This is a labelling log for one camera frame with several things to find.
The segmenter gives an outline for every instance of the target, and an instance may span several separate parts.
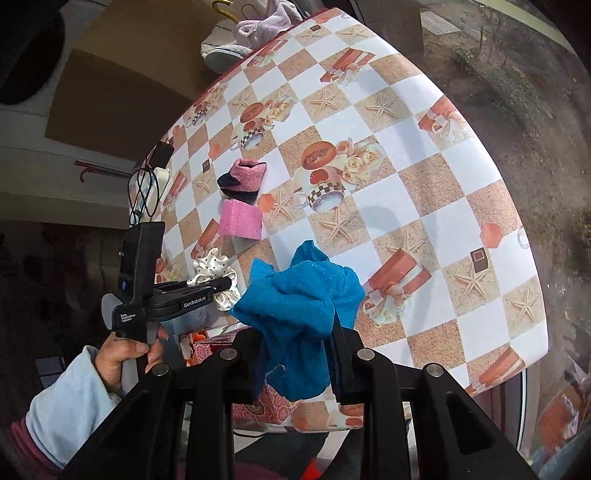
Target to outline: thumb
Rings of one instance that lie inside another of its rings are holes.
[[[146,343],[137,342],[123,338],[120,340],[113,340],[109,345],[109,360],[111,362],[123,362],[130,358],[138,358],[145,353],[148,353],[150,347]]]

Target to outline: gold hanger hook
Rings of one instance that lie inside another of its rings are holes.
[[[214,2],[212,2],[212,8],[220,15],[223,15],[224,17],[232,20],[235,24],[238,24],[238,19],[236,17],[234,17],[234,15],[232,15],[231,13],[228,13],[225,10],[222,10],[218,6],[218,4],[231,5],[232,2],[230,0],[215,0]]]

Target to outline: tablecloth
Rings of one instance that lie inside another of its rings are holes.
[[[476,394],[547,352],[534,258],[490,155],[429,78],[340,10],[254,52],[167,135],[160,281],[188,278],[216,246],[245,289],[254,258],[282,270],[312,239],[355,270],[366,291],[355,329],[396,363],[438,362]],[[216,179],[241,157],[268,165],[259,242],[217,234]],[[339,407],[330,387],[297,405],[264,394],[277,408],[249,407],[243,427],[361,424],[361,409]]]

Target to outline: person's hand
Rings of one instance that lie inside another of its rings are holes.
[[[160,338],[167,339],[168,334],[162,327],[158,328],[156,341],[152,346],[127,338],[115,339],[115,332],[111,333],[99,353],[96,354],[95,368],[108,391],[119,393],[121,391],[121,363],[132,358],[139,358],[148,354],[148,366],[146,373],[162,361],[164,348]]]

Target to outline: person's arm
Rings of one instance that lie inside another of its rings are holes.
[[[158,331],[166,338],[164,329]],[[25,417],[39,450],[63,469],[121,400],[121,364],[148,353],[147,371],[161,361],[162,344],[152,347],[111,334],[100,350],[85,346],[60,378],[39,393]]]

